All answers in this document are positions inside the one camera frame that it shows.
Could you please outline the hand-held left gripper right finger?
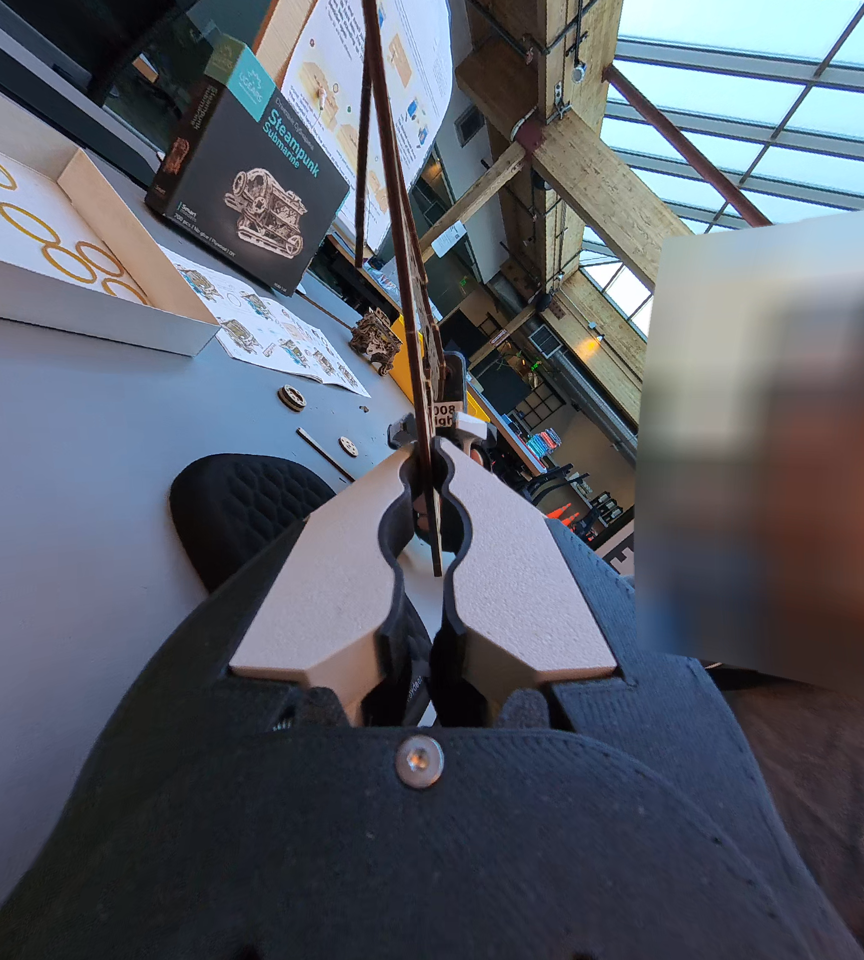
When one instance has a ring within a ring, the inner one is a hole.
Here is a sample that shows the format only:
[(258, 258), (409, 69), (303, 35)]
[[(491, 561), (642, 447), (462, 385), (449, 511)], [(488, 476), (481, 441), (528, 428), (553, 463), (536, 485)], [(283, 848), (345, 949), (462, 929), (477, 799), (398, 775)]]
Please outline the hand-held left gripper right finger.
[(618, 669), (562, 555), (554, 524), (445, 438), (434, 441), (443, 579), (432, 649), (439, 719), (495, 719), (517, 690)]

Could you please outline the black model kit box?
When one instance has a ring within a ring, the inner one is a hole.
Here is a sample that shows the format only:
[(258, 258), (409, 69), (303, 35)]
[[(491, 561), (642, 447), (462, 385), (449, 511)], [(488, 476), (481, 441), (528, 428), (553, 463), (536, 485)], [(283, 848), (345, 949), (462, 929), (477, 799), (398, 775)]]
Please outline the black model kit box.
[(289, 297), (348, 193), (250, 48), (220, 35), (147, 206)]

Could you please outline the person's dark shirt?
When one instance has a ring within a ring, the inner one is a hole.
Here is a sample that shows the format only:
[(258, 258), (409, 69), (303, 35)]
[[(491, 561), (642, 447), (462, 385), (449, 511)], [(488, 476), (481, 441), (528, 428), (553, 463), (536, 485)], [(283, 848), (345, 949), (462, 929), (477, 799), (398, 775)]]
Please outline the person's dark shirt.
[(720, 664), (708, 671), (803, 860), (864, 950), (864, 700)]

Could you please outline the grey desk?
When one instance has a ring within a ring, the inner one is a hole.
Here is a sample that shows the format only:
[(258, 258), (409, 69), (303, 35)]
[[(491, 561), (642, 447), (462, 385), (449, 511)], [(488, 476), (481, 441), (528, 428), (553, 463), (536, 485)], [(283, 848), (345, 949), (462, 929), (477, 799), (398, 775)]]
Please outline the grey desk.
[[(402, 390), (350, 350), (354, 312), (314, 277), (286, 306), (321, 329), (369, 397), (292, 382), (209, 343), (186, 358), (0, 318), (0, 903), (37, 856), (96, 738), (205, 596), (167, 508), (212, 453), (270, 454), (343, 481), (389, 454)], [(351, 438), (360, 455), (339, 443)]]

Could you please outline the printed instruction sheet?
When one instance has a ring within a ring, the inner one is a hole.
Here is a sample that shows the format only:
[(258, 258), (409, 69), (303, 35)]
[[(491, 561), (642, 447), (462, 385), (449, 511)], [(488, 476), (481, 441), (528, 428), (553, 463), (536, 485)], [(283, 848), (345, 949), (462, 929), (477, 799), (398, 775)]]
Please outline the printed instruction sheet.
[[(445, 1), (379, 1), (391, 116), (407, 187), (424, 168), (451, 99)], [(337, 223), (355, 234), (355, 187), (366, 29), (360, 1), (319, 1), (296, 44), (283, 92), (347, 181)]]

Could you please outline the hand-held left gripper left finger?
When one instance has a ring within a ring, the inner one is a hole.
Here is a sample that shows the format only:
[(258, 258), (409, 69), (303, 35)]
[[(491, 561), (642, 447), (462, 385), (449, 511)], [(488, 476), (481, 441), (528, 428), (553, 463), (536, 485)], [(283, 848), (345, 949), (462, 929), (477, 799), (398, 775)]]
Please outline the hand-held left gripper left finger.
[(332, 690), (364, 724), (366, 697), (409, 660), (397, 558), (414, 534), (412, 456), (393, 452), (310, 514), (230, 659), (234, 674)]

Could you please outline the framed marker sign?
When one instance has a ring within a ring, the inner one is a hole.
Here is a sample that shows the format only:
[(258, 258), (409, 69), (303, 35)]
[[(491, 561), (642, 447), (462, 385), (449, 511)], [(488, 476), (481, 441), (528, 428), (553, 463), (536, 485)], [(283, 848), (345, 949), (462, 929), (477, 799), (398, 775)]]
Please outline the framed marker sign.
[(633, 518), (621, 528), (614, 524), (604, 532), (604, 539), (593, 547), (594, 552), (620, 576), (634, 576), (634, 522)]

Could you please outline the yellow plastic bin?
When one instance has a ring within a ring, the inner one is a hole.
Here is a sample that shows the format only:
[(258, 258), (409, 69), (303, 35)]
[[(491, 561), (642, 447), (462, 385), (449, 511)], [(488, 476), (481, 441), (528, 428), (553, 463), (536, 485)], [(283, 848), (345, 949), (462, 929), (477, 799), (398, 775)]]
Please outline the yellow plastic bin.
[[(402, 352), (401, 354), (398, 355), (398, 357), (396, 357), (395, 364), (391, 371), (391, 377), (395, 381), (395, 383), (402, 389), (402, 391), (406, 394), (407, 398), (409, 400), (412, 400), (413, 399), (412, 375), (410, 373), (410, 368), (408, 364), (408, 356), (404, 352)], [(472, 383), (472, 378), (470, 374), (468, 374), (467, 372), (467, 397), (470, 401), (470, 408), (474, 412), (482, 412), (486, 414), (486, 411), (484, 410), (484, 408), (481, 407), (481, 405), (476, 400), (476, 395), (474, 393), (474, 390), (472, 389), (473, 386), (474, 385)], [(431, 404), (432, 404), (432, 400), (427, 400), (428, 413), (430, 416), (431, 416), (430, 414)], [(488, 414), (486, 414), (486, 417), (492, 424), (495, 425), (495, 423), (489, 418)]]

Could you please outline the laser-cut wooden parts sheet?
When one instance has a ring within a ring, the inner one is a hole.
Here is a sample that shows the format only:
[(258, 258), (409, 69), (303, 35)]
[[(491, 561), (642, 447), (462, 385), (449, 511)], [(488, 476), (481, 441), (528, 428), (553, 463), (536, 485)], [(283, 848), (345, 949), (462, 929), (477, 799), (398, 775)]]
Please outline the laser-cut wooden parts sheet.
[(432, 443), (435, 437), (433, 404), (444, 376), (438, 326), (433, 319), (427, 292), (427, 276), (418, 245), (408, 189), (405, 186), (396, 131), (392, 119), (385, 59), (381, 45), (378, 8), (375, 1), (363, 1), (365, 25), (364, 65), (358, 136), (355, 205), (355, 265), (362, 268), (366, 245), (366, 192), (370, 119), (377, 123), (379, 154), (385, 174), (390, 226), (394, 248), (405, 346), (409, 357), (416, 421), (419, 480), (428, 523), (428, 543), (433, 568), (442, 576), (440, 510), (434, 487)]

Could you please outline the folded instruction booklet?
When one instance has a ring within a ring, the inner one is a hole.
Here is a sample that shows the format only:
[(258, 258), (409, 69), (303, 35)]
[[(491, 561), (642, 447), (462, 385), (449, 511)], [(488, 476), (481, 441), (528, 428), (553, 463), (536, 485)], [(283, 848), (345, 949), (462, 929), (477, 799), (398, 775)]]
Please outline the folded instruction booklet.
[(162, 246), (162, 251), (218, 321), (217, 335), (229, 356), (318, 383), (369, 393), (325, 335), (276, 299), (246, 282), (202, 266)]

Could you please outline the wooden easel board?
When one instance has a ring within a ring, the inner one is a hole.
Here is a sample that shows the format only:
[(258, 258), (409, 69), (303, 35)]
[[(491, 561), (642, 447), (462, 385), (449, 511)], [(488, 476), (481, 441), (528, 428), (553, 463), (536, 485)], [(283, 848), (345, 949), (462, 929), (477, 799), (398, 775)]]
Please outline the wooden easel board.
[(259, 64), (280, 88), (315, 1), (271, 1), (252, 44)]

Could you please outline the group of rubber bands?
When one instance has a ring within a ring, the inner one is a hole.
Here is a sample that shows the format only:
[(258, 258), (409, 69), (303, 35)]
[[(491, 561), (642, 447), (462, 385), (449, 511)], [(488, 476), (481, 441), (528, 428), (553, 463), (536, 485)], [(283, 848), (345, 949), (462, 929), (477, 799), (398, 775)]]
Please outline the group of rubber bands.
[(150, 304), (60, 187), (1, 152), (0, 260), (130, 303)]

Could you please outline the small assembled wooden model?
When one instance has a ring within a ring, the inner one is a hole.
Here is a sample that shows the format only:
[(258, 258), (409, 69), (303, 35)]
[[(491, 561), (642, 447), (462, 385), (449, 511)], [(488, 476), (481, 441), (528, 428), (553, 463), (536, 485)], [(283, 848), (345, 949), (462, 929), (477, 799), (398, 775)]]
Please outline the small assembled wooden model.
[(366, 310), (351, 332), (350, 346), (370, 365), (377, 365), (379, 377), (391, 372), (402, 345), (386, 314), (373, 307)]

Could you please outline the thin wooden stick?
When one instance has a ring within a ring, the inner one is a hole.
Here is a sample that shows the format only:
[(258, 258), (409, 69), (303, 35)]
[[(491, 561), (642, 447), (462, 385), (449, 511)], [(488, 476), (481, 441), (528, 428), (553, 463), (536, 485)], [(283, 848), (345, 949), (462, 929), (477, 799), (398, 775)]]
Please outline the thin wooden stick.
[(338, 460), (336, 460), (331, 454), (319, 444), (304, 428), (298, 427), (295, 430), (296, 435), (301, 438), (306, 445), (308, 445), (312, 450), (316, 451), (318, 455), (328, 462), (330, 466), (342, 476), (342, 478), (348, 482), (353, 483), (356, 481), (356, 476), (347, 470)]

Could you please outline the white cardboard tray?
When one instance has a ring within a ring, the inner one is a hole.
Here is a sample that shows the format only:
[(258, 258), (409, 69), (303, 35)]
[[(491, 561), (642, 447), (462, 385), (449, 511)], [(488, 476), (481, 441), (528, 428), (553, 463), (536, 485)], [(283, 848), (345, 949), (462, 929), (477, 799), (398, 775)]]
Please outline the white cardboard tray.
[(54, 181), (150, 302), (0, 260), (0, 318), (186, 356), (216, 335), (216, 318), (91, 157), (1, 93), (0, 153)]

